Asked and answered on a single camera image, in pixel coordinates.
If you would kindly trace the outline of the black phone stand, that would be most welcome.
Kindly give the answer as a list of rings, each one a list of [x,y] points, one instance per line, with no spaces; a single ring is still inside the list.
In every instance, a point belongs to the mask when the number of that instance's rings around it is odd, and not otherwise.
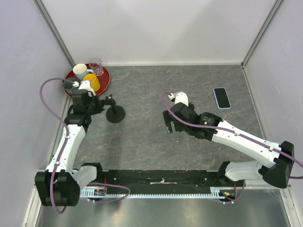
[[[105,99],[101,99],[103,106],[110,106],[106,111],[106,118],[111,123],[121,122],[125,117],[125,110],[123,107],[116,104],[115,99],[110,96],[106,96]]]

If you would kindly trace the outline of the phone with light blue case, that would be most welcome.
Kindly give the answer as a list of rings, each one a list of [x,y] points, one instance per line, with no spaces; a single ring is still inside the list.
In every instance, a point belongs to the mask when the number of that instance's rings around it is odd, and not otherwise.
[[[225,110],[231,108],[231,103],[225,88],[215,87],[213,92],[218,109]]]

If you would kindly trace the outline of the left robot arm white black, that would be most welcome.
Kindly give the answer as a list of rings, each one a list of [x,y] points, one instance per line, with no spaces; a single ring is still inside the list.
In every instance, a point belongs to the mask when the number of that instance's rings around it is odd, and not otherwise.
[[[75,206],[80,192],[90,183],[99,186],[104,181],[99,163],[86,163],[74,172],[73,164],[79,146],[91,123],[92,115],[104,109],[95,92],[81,88],[72,95],[73,104],[63,123],[63,132],[54,157],[44,171],[35,175],[35,185],[41,204],[45,207]]]

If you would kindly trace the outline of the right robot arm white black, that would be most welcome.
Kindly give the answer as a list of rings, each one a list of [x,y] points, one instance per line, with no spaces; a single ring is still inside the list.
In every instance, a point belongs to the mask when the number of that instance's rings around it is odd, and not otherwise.
[[[226,145],[253,158],[249,162],[223,162],[217,172],[220,185],[263,179],[276,188],[284,189],[288,186],[294,165],[292,143],[266,141],[232,126],[215,114],[197,114],[192,103],[177,103],[163,111],[162,115],[168,133],[184,131],[197,139]]]

